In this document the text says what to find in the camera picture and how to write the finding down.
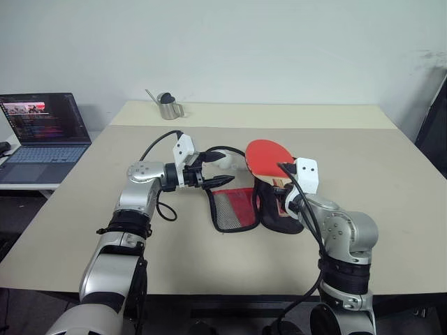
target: laptop keyboard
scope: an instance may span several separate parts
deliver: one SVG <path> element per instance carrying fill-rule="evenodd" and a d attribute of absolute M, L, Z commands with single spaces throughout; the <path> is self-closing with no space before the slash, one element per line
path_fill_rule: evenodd
<path fill-rule="evenodd" d="M 20 147 L 8 163 L 74 163 L 86 147 Z"/>

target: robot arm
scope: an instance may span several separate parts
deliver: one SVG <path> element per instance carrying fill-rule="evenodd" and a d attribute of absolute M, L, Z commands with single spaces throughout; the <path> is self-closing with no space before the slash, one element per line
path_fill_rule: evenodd
<path fill-rule="evenodd" d="M 345 211 L 335 202 L 312 194 L 318 186 L 315 161 L 299 158 L 291 170 L 308 193 L 306 198 L 315 214 L 325 250 L 318 263 L 323 272 L 318 289 L 322 304 L 312 311 L 312 334 L 375 335 L 373 294 L 368 282 L 372 248 L 379 236 L 376 223 L 367 214 Z M 284 207 L 291 217 L 309 229 L 302 213 L 308 218 L 311 216 L 295 186 L 286 196 Z"/>
<path fill-rule="evenodd" d="M 47 335 L 118 335 L 125 315 L 140 319 L 147 294 L 143 255 L 159 192 L 180 185 L 213 188 L 234 178 L 203 178 L 202 163 L 224 155 L 197 152 L 188 135 L 180 137 L 173 151 L 175 163 L 138 161 L 128 169 L 112 219 L 107 228 L 97 231 L 101 238 L 81 280 L 80 304 L 67 310 Z"/>

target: stainless steel mug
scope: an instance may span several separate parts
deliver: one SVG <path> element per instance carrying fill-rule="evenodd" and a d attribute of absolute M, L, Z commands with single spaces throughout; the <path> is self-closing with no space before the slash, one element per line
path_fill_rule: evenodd
<path fill-rule="evenodd" d="M 173 120 L 178 117 L 184 117 L 183 106 L 175 102 L 175 98 L 170 93 L 160 93 L 159 96 L 154 96 L 146 90 L 152 100 L 158 105 L 161 117 L 165 120 Z"/>

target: mug handle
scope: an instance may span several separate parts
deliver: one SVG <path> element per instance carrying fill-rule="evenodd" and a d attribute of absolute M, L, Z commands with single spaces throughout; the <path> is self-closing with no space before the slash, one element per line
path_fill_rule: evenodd
<path fill-rule="evenodd" d="M 177 110 L 175 110 L 175 113 L 177 114 L 177 116 L 184 117 L 183 106 L 180 105 L 179 103 L 174 104 L 174 106 L 177 107 Z"/>

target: table tennis paddle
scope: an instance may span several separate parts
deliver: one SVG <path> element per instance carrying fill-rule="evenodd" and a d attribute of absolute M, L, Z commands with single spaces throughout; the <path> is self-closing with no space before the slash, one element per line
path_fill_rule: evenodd
<path fill-rule="evenodd" d="M 253 176 L 272 186 L 283 188 L 291 182 L 277 163 L 294 163 L 295 159 L 280 144 L 269 140 L 250 142 L 245 150 L 245 161 Z"/>

